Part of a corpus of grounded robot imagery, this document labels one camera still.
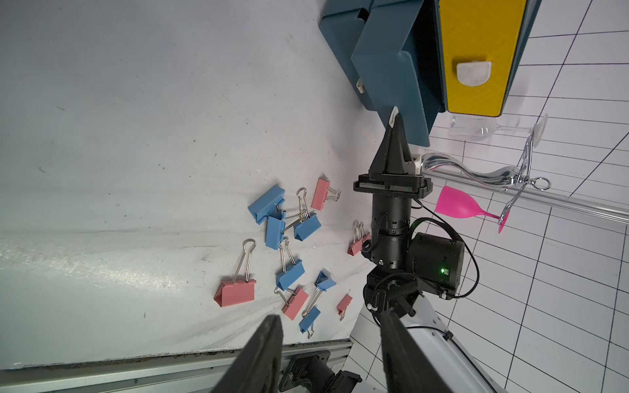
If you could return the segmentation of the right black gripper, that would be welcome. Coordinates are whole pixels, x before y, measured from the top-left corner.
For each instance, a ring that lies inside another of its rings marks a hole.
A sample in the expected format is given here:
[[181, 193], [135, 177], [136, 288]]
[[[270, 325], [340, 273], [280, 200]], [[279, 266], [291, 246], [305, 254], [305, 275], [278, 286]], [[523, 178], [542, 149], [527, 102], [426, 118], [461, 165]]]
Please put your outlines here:
[[396, 143], [396, 120], [398, 114], [392, 114], [385, 130], [369, 173], [358, 177], [353, 183], [353, 190], [357, 193], [370, 193], [387, 197], [403, 197], [409, 199], [423, 199], [432, 192], [432, 180], [422, 175], [414, 175], [414, 159], [410, 153], [403, 124], [399, 127], [399, 139], [402, 155]]

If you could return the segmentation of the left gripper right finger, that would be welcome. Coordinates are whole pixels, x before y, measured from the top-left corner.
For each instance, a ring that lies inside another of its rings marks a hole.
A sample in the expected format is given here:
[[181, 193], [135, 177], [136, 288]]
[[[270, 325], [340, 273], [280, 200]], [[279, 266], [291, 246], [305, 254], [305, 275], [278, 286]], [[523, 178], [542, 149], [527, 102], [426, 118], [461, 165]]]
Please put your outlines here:
[[437, 371], [397, 315], [380, 317], [383, 368], [389, 392], [438, 392]]

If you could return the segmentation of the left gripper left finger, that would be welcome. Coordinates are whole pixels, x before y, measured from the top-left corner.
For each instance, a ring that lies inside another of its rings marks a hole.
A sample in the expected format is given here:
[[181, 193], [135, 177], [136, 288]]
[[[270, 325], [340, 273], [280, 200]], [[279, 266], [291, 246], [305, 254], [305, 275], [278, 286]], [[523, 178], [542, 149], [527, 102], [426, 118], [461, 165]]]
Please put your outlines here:
[[277, 392], [282, 350], [282, 321], [268, 315], [212, 392]]

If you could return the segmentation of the yellow top drawer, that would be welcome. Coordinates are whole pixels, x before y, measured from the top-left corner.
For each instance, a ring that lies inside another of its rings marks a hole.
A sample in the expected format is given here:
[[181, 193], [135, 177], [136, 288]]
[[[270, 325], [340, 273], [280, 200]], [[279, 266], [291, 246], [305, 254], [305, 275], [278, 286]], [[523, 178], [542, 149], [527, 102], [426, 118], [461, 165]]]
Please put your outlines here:
[[440, 1], [447, 111], [496, 117], [502, 112], [525, 1]]

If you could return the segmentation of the teal drawer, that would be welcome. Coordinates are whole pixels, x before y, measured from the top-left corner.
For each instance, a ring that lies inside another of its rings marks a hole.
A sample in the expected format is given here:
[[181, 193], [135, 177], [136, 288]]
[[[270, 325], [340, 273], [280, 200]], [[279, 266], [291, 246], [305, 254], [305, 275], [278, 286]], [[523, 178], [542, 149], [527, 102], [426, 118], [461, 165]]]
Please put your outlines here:
[[434, 1], [373, 8], [352, 63], [383, 124], [388, 125], [396, 108], [407, 142], [429, 147], [429, 133], [443, 105]]

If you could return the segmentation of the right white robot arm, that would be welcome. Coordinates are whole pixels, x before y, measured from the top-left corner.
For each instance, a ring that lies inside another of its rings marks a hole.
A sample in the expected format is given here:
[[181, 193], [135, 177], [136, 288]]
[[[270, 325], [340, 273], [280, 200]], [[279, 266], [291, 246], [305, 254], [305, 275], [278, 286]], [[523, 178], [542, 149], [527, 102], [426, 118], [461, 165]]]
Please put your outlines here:
[[469, 249], [450, 224], [411, 211], [432, 191], [416, 172], [401, 115], [392, 111], [369, 171], [354, 183], [373, 197], [371, 238], [361, 250], [374, 263], [363, 290], [381, 332], [390, 392], [502, 392], [432, 307], [433, 294], [457, 298]]

